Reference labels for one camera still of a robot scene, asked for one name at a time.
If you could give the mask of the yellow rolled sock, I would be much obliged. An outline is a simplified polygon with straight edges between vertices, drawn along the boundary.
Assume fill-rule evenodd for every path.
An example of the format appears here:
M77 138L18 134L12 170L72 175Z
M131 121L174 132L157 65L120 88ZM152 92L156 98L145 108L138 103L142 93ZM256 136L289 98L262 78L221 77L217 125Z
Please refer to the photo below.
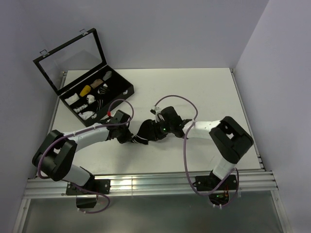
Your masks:
M90 91L92 90L91 86L86 85L80 92L80 97L84 97L85 95L87 95Z

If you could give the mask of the black white striped rolled sock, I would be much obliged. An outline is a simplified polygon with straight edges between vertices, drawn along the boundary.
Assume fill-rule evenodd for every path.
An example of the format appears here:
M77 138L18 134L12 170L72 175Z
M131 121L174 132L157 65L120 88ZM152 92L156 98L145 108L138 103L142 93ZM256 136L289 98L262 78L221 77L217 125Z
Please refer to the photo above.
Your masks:
M106 83L104 83L103 86L101 86L101 87L98 89L98 94L103 96L103 95L105 95L108 91L109 91L108 85L107 85Z

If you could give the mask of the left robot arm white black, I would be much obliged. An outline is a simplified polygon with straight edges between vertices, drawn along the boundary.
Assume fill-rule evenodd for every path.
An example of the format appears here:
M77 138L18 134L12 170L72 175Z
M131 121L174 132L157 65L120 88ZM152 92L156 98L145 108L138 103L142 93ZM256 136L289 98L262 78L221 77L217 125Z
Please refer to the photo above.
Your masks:
M119 143L132 138L128 129L130 115L118 110L113 116L99 121L87 128L71 133L53 130L48 133L32 158L37 173L47 175L53 181L66 181L84 194L98 192L108 185L96 184L95 176L86 169L73 164L75 154L95 143L117 139Z

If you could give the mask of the tan rolled sock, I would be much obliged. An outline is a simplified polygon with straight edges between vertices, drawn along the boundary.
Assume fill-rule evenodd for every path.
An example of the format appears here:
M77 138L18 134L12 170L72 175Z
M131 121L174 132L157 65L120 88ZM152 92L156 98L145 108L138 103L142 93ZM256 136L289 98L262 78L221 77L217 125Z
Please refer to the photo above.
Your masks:
M101 85L103 83L102 79L96 79L90 86L91 88L95 89L97 86Z

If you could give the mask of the white crumpled sock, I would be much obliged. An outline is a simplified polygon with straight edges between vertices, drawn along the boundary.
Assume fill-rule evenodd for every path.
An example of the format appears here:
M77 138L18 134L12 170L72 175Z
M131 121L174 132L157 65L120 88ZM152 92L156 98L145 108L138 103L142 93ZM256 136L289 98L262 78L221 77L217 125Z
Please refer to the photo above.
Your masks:
M79 113L79 117L82 119L82 120L87 120L88 118L92 117L95 113L93 111L86 111L86 112L83 112L83 113Z

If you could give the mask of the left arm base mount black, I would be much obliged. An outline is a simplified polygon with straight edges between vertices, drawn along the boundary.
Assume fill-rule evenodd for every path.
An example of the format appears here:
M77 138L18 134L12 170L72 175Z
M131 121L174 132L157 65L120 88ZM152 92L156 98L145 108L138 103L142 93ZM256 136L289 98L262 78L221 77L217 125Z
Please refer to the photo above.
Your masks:
M99 213L106 210L110 205L110 198L107 196L110 192L109 179L91 179L83 186L68 182L65 194L76 197L76 207L79 211L86 213ZM107 200L103 209L95 211L96 204L99 203L99 197Z

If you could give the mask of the black ankle sock white cuff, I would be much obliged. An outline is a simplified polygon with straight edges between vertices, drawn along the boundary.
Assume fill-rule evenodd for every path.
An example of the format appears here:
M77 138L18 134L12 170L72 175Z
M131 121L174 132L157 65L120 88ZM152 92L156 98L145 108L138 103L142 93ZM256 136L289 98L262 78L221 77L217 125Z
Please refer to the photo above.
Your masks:
M149 141L156 141L155 131L154 131L154 120L145 120L136 135L132 137L132 143L138 143L143 145L148 145Z

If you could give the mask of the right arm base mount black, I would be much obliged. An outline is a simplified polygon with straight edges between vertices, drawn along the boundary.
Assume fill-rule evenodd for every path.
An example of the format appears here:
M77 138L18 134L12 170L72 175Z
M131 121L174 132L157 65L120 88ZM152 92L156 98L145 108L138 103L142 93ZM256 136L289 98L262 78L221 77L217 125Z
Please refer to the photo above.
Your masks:
M239 188L239 177L236 175L229 175L225 181L218 187L217 191L220 191L220 193L213 193L208 196L209 201L212 204L215 205L225 205L228 204L230 201L230 190L235 190L237 193L237 190ZM206 176L196 176L195 182L192 184L197 191L211 191L213 190L221 180L210 173Z

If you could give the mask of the white black patterned rolled sock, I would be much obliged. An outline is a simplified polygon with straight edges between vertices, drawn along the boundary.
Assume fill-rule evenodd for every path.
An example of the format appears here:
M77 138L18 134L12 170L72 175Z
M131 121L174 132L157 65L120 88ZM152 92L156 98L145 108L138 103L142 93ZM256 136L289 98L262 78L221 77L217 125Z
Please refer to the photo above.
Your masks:
M79 113L79 112L81 112L82 110L86 109L87 107L88 107L87 104L83 104L83 105L81 105L80 107L74 108L73 110L74 110L75 113Z

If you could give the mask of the white grey rolled sock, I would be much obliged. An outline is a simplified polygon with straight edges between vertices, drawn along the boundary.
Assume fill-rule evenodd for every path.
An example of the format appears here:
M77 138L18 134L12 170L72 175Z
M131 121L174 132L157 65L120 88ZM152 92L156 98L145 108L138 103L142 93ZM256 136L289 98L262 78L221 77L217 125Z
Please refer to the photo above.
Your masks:
M95 102L95 97L93 95L87 95L86 99L89 105Z

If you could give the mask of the aluminium frame rail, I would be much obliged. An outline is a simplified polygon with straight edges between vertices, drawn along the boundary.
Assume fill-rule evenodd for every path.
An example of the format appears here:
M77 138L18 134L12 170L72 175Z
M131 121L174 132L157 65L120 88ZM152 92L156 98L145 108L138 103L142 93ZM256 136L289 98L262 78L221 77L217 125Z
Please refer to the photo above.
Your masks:
M182 195L193 194L184 173L163 173L144 175L102 175L96 179L109 179L109 197ZM68 184L52 180L30 179L27 181L23 199L73 198L66 195ZM240 192L275 191L277 183L271 171L240 172Z

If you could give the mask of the black display case with lid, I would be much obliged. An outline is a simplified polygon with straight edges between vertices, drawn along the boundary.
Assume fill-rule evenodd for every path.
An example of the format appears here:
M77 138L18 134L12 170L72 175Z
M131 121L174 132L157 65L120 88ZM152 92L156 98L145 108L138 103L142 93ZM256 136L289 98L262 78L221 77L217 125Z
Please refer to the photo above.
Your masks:
M86 127L99 121L108 111L120 105L119 99L127 99L135 92L133 84L107 63L95 28L87 31L81 30L77 37L50 51L43 50L40 54L33 63L63 104ZM111 71L112 76L104 81L103 76L107 71ZM89 105L87 95L80 97L79 94L86 85L90 86L96 79L102 79L103 83L95 89L92 88L87 94L95 97L95 102ZM109 91L102 96L98 94L98 89L104 83L108 85ZM78 94L79 100L68 105L65 99L75 93ZM96 112L99 99L104 100L104 107ZM82 120L79 113L73 110L83 104L87 104L88 107L80 113L86 111L95 113L87 120Z

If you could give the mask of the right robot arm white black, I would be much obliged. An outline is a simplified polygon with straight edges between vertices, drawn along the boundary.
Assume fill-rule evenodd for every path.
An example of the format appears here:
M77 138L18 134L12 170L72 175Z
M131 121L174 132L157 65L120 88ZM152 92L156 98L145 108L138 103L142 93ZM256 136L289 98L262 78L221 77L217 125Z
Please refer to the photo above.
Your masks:
M226 185L226 175L254 144L250 134L230 116L217 121L182 119L172 106L164 109L154 106L150 112L155 115L155 120L152 121L154 132L149 135L149 141L161 140L172 133L177 138L214 142L222 156L211 172L210 183L215 189Z

